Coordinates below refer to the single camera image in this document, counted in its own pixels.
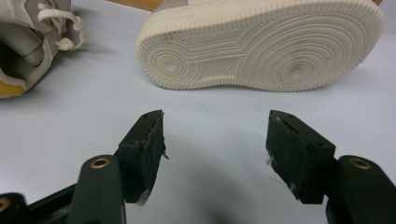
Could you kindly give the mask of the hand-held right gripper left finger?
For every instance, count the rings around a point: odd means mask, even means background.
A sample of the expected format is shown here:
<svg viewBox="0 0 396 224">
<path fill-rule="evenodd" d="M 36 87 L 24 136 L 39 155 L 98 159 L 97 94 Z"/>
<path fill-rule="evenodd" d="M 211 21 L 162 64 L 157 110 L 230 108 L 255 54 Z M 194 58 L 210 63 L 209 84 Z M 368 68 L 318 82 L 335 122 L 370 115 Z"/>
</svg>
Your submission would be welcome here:
<svg viewBox="0 0 396 224">
<path fill-rule="evenodd" d="M 163 112 L 155 110 L 142 115 L 117 150 L 125 202 L 144 203 L 149 198 L 161 158 L 166 158 L 165 149 Z"/>
</svg>

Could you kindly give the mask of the beige sneaker with yellow heel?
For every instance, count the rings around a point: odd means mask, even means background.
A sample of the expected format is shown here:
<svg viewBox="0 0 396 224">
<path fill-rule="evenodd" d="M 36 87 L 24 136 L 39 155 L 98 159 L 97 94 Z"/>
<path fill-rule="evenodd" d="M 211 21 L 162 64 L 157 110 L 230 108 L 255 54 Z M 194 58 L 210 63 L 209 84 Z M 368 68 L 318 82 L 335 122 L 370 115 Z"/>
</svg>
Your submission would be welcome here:
<svg viewBox="0 0 396 224">
<path fill-rule="evenodd" d="M 357 67 L 384 25 L 374 0 L 164 0 L 135 53 L 166 89 L 306 91 Z"/>
<path fill-rule="evenodd" d="M 85 41 L 71 0 L 0 0 L 0 98 L 29 91 L 60 51 Z"/>
</svg>

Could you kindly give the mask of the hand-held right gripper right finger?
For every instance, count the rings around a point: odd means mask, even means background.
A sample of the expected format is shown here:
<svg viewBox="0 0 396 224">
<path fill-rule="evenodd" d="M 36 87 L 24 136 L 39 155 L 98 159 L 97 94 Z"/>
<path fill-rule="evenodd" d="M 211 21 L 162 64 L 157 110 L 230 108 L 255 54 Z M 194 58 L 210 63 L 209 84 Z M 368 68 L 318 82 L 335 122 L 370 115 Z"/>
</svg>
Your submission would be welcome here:
<svg viewBox="0 0 396 224">
<path fill-rule="evenodd" d="M 297 200 L 321 204 L 335 145 L 296 116 L 269 113 L 266 150 L 274 171 Z"/>
</svg>

